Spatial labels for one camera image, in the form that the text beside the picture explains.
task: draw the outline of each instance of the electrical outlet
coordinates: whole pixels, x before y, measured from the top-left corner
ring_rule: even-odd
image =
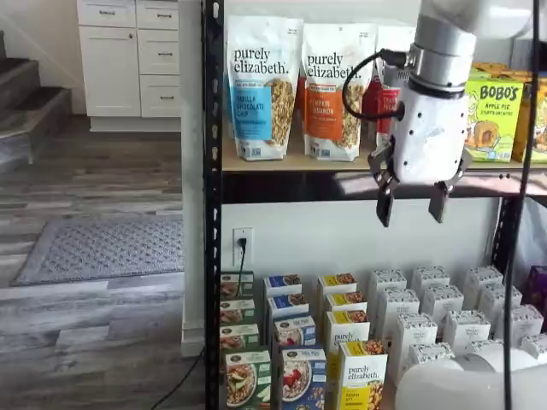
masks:
[[[238,240],[242,237],[247,239],[245,247],[245,261],[243,269],[253,264],[253,228],[235,228],[233,230],[233,266],[239,269],[241,259],[243,258],[243,248],[238,245]]]

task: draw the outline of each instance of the purely elizabeth granola bag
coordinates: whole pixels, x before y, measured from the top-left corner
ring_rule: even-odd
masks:
[[[306,155],[328,161],[353,161],[359,156],[361,122],[345,110],[342,87],[353,67],[374,54],[375,44],[374,25],[304,25]],[[350,82],[348,97],[357,112],[361,112],[372,69],[373,64],[368,64]]]
[[[303,21],[230,16],[227,67],[238,156],[280,160],[297,94]]]

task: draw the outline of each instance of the stair step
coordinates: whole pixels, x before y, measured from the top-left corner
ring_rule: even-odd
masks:
[[[0,60],[0,111],[13,108],[39,87],[37,61],[19,58]]]
[[[60,87],[41,87],[15,108],[0,115],[0,173],[35,161],[47,141],[67,123],[71,93]]]

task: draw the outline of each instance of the cabinet drawer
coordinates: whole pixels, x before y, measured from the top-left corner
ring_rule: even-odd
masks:
[[[141,75],[143,117],[180,117],[178,75]]]
[[[179,74],[179,32],[138,30],[141,74]]]
[[[138,0],[137,24],[138,28],[178,30],[179,8],[177,2]]]
[[[136,27],[134,0],[78,0],[81,26]]]

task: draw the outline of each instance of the power cord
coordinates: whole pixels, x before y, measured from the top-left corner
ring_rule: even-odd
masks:
[[[239,268],[239,279],[238,279],[238,288],[236,290],[236,296],[239,294],[239,291],[241,290],[241,276],[243,272],[243,265],[245,262],[245,252],[247,251],[247,238],[241,237],[240,239],[238,239],[237,244],[243,250],[243,254],[241,255],[241,267]],[[150,410],[156,410],[165,400],[171,397],[174,394],[174,392],[177,391],[180,388],[180,386],[182,386],[182,384],[184,384],[186,379],[188,379],[188,377],[190,376],[194,368],[197,366],[197,363],[199,363],[199,361],[203,357],[204,352],[205,352],[205,347],[203,347],[202,351],[199,352],[199,356],[196,358],[196,361],[192,363],[190,369],[188,370],[188,372],[186,372],[184,377],[165,396],[163,396],[160,400],[158,400],[156,404],[154,404],[154,406],[150,408]]]

